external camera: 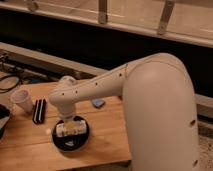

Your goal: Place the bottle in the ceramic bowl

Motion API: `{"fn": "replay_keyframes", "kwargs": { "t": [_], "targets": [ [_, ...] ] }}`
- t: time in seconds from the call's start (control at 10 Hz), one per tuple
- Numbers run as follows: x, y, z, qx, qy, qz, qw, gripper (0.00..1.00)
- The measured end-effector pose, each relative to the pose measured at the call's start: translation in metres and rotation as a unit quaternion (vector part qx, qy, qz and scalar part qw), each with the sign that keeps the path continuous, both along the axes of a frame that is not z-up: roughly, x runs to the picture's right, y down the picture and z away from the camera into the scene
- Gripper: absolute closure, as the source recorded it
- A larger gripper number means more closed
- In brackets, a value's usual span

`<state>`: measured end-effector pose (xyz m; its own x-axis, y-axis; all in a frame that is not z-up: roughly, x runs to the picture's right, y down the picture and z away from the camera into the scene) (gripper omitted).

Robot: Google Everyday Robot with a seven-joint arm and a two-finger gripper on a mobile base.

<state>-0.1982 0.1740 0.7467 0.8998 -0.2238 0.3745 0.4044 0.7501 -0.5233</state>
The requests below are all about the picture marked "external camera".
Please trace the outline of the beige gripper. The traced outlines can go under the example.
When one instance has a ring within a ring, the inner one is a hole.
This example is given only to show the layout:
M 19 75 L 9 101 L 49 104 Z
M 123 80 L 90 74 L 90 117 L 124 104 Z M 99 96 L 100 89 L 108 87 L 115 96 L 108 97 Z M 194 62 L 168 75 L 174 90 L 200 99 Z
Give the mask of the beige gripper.
M 56 135 L 58 137 L 67 137 L 84 134 L 87 131 L 85 120 L 69 121 L 56 125 Z

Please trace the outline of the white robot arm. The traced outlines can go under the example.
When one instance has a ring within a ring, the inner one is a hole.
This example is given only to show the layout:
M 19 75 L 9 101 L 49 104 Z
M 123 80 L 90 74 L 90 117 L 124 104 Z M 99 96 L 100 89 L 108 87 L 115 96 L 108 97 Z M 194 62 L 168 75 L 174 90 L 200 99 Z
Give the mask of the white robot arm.
M 65 76 L 49 101 L 68 119 L 75 103 L 109 96 L 123 99 L 132 171 L 199 171 L 195 93 L 177 57 L 157 53 L 76 85 Z

